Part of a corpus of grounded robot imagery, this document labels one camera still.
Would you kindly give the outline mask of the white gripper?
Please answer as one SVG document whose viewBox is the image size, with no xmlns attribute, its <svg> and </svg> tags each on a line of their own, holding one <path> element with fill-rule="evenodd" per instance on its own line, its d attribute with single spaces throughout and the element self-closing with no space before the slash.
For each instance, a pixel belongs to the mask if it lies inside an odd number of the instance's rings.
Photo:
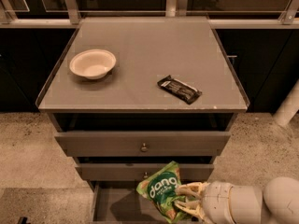
<svg viewBox="0 0 299 224">
<path fill-rule="evenodd" d="M 234 224 L 230 212 L 230 183 L 215 181 L 192 182 L 175 189 L 177 195 L 193 196 L 198 200 L 183 202 L 175 200 L 181 211 L 200 219 L 204 224 Z"/>
</svg>

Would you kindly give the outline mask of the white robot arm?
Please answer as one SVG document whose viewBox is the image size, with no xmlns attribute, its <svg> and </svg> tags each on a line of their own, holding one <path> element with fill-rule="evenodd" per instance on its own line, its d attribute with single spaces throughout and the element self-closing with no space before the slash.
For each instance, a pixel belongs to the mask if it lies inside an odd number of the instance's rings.
<svg viewBox="0 0 299 224">
<path fill-rule="evenodd" d="M 176 188 L 175 206 L 203 224 L 299 224 L 299 181 L 270 180 L 263 189 L 227 182 L 193 182 Z"/>
</svg>

